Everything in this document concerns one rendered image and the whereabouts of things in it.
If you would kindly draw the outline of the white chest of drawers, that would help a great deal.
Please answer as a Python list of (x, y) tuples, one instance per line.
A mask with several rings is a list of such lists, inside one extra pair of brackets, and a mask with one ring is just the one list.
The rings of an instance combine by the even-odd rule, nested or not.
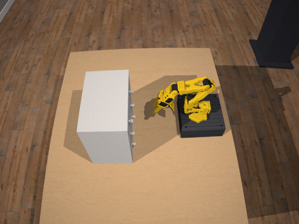
[(85, 73), (77, 134), (93, 163), (133, 163), (128, 137), (129, 70)]

